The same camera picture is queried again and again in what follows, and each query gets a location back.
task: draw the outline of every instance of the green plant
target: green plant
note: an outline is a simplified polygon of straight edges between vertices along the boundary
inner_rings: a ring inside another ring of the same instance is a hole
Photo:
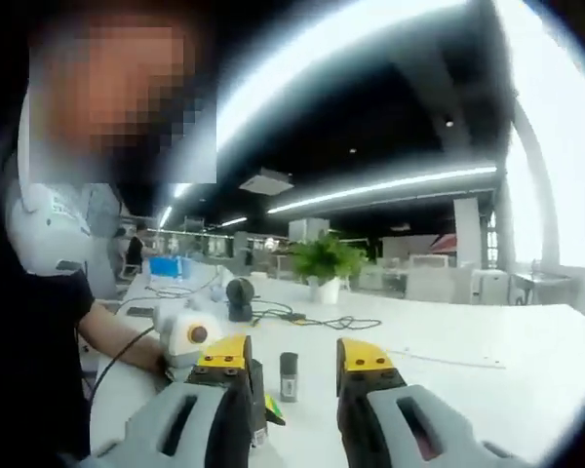
[[[332,278],[359,274],[366,255],[332,235],[325,235],[318,241],[292,246],[292,259],[294,271],[301,278],[316,276],[324,284]]]

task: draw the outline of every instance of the black t-shirt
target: black t-shirt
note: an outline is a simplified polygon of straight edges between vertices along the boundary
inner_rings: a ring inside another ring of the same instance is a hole
[[[137,236],[130,240],[130,245],[126,251],[126,264],[143,265],[143,242]]]
[[[76,325],[94,302],[84,273],[27,274],[0,221],[0,465],[62,466],[89,454]]]

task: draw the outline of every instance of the fluorescent light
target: fluorescent light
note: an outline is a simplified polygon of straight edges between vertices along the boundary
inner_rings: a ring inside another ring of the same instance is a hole
[[[239,222],[247,221],[246,217],[239,217],[237,219],[232,219],[231,221],[226,221],[221,224],[221,227],[231,226],[232,224],[238,224]]]
[[[188,187],[190,187],[192,183],[179,183],[175,186],[174,197],[179,198],[184,195],[184,192]]]
[[[320,197],[309,198],[307,200],[302,200],[300,202],[289,203],[282,207],[273,208],[268,211],[270,215],[279,212],[285,212],[287,210],[292,210],[293,208],[300,208],[306,207],[308,205],[315,205],[317,203],[327,202],[330,200],[336,200],[338,198],[345,198],[350,197],[352,195],[362,195],[364,193],[374,192],[377,190],[385,190],[388,188],[396,188],[396,187],[403,187],[407,185],[415,185],[418,183],[423,182],[432,182],[437,180],[446,180],[449,178],[458,178],[458,177],[465,177],[465,176],[477,176],[483,174],[493,174],[496,172],[496,167],[484,167],[484,168],[476,168],[476,169],[468,169],[462,171],[451,171],[448,173],[439,173],[439,174],[431,174],[431,175],[420,175],[417,177],[409,177],[409,178],[401,178],[397,180],[390,180],[387,182],[377,183],[375,185],[367,185],[366,187],[358,187],[352,188],[351,190],[344,190],[342,192],[335,192],[330,195],[323,195]]]
[[[169,219],[169,215],[172,213],[172,207],[167,207],[165,209],[165,212],[163,213],[163,217],[160,218],[160,224],[159,227],[162,228],[165,223],[167,222],[167,219]]]
[[[223,106],[216,119],[217,153],[264,104],[306,69],[387,27],[465,3],[466,0],[358,0],[309,27],[249,76]]]

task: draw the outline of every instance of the window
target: window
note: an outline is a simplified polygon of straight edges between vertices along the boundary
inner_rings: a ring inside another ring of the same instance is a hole
[[[496,213],[487,222],[487,268],[498,267],[498,233],[496,232]]]

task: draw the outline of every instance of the desk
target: desk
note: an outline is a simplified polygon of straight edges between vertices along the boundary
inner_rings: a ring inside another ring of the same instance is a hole
[[[196,278],[188,287],[208,281],[213,269],[198,272],[209,268],[195,268]],[[556,446],[585,400],[585,317],[568,306],[437,304],[346,291],[340,292],[337,306],[327,306],[308,302],[304,285],[273,279],[252,282],[261,298],[285,302],[312,318],[355,315],[383,321],[376,329],[334,331],[265,319],[250,329],[225,322],[225,305],[211,303],[228,332],[252,336],[253,354],[264,365],[265,390],[275,398],[280,353],[299,354],[299,401],[281,404],[288,425],[269,425],[269,442],[252,455],[252,467],[347,466],[335,420],[335,343],[341,336],[400,351],[391,357],[407,382],[424,385],[466,415],[479,439],[529,462],[541,460]],[[151,296],[145,284],[138,276],[127,298]],[[155,303],[154,298],[143,301],[144,306]],[[119,316],[128,307],[120,309]],[[138,330],[149,326],[146,319],[123,320]],[[107,363],[101,359],[100,368]],[[121,440],[126,420],[155,393],[151,376],[118,363],[97,393],[92,449]]]

